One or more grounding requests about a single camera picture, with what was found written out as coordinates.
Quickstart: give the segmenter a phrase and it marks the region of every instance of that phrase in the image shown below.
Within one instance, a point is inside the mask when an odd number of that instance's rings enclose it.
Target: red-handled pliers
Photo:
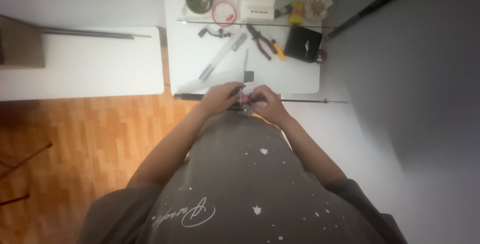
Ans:
[[[255,44],[257,45],[258,47],[258,50],[260,50],[260,52],[268,59],[268,60],[271,60],[272,58],[267,54],[267,52],[262,48],[262,46],[260,45],[260,40],[262,40],[264,43],[266,43],[268,45],[268,47],[272,50],[273,54],[277,54],[277,49],[275,49],[275,46],[273,46],[273,44],[267,39],[265,38],[264,36],[262,36],[260,34],[259,31],[256,31],[254,26],[251,25],[251,24],[247,24],[247,29],[248,31],[251,33],[251,35],[253,36],[253,39],[255,41]]]

